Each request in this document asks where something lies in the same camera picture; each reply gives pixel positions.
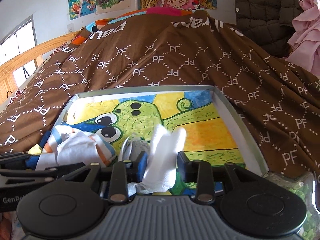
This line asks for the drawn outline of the window with grey frame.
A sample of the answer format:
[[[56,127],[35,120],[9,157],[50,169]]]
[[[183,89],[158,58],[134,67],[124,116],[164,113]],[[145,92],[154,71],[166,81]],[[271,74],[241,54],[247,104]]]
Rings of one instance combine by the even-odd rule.
[[[1,64],[37,45],[33,17],[30,16],[17,26],[12,33],[1,42]],[[35,61],[30,61],[13,72],[17,86],[31,76],[36,70]]]

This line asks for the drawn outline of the grey sock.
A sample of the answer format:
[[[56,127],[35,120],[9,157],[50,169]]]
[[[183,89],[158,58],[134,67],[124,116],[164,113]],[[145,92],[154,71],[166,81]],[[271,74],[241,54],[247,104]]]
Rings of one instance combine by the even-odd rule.
[[[135,161],[141,152],[150,153],[150,146],[147,141],[139,137],[127,137],[122,144],[118,161]]]

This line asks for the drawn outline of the pink crumpled garment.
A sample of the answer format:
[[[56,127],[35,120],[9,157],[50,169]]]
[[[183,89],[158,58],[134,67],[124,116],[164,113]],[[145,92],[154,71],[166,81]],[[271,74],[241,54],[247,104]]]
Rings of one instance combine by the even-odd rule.
[[[303,12],[293,19],[292,52],[286,61],[319,77],[319,0],[299,0]]]

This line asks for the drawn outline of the painted frog shallow tray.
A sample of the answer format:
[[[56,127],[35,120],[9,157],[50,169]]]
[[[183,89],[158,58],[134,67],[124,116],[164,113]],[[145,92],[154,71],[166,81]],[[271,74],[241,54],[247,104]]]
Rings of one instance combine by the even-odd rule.
[[[169,132],[184,128],[187,137],[183,152],[189,160],[207,161],[214,167],[235,163],[260,176],[268,171],[255,140],[216,87],[143,87],[79,93],[67,103],[53,127],[57,125],[101,135],[116,151],[113,161],[118,161],[127,137],[139,137],[150,145],[157,125]],[[42,149],[51,130],[44,136]],[[194,192],[195,183],[183,182],[176,169],[175,185],[165,193],[154,194]]]

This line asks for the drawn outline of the wooden bed rail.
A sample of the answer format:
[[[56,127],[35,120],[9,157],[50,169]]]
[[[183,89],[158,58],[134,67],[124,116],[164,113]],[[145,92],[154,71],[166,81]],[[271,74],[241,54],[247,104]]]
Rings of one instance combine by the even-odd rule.
[[[42,55],[56,49],[65,42],[71,41],[80,31],[68,33],[31,48],[1,65],[1,103],[7,100],[7,92],[17,89],[13,72],[30,61],[42,61]]]

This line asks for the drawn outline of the brown PF patterned quilt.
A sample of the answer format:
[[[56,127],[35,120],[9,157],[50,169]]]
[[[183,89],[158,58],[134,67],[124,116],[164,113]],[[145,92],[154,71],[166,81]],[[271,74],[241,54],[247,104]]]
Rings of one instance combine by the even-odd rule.
[[[319,79],[203,11],[118,18],[57,49],[1,113],[1,152],[22,152],[74,94],[211,85],[235,107],[269,168],[319,177]]]

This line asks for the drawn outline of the brown puffer jacket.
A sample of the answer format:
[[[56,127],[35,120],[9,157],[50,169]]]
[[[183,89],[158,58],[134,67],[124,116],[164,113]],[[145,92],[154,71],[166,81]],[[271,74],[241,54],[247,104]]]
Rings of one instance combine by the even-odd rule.
[[[299,0],[235,0],[236,27],[272,56],[290,53],[292,20],[303,9]]]

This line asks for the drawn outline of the striped white orange cloth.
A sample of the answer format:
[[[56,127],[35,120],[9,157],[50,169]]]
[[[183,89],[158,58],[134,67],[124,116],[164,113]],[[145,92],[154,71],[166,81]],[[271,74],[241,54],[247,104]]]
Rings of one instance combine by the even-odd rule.
[[[52,128],[35,169],[45,170],[76,163],[99,163],[106,167],[115,157],[115,149],[101,135],[57,125]]]

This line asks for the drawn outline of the white sock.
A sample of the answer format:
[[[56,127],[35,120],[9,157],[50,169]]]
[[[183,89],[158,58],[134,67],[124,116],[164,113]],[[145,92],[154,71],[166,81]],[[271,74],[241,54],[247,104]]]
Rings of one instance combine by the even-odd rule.
[[[184,128],[173,132],[162,125],[154,128],[143,179],[140,183],[128,184],[129,196],[165,193],[175,185],[177,154],[183,151],[186,137]]]

